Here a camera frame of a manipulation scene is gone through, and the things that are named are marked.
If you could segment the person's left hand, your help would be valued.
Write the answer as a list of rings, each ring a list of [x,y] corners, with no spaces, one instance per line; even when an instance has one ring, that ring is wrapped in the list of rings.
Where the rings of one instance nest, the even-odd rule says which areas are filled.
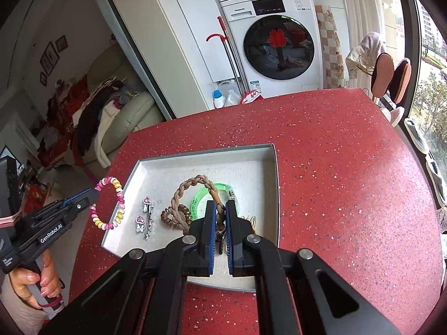
[[[39,284],[42,297],[55,298],[61,294],[61,283],[50,250],[42,253],[42,263],[43,268],[40,274],[20,267],[9,273],[14,292],[24,303],[35,309],[42,309],[42,307],[30,292],[29,286]]]

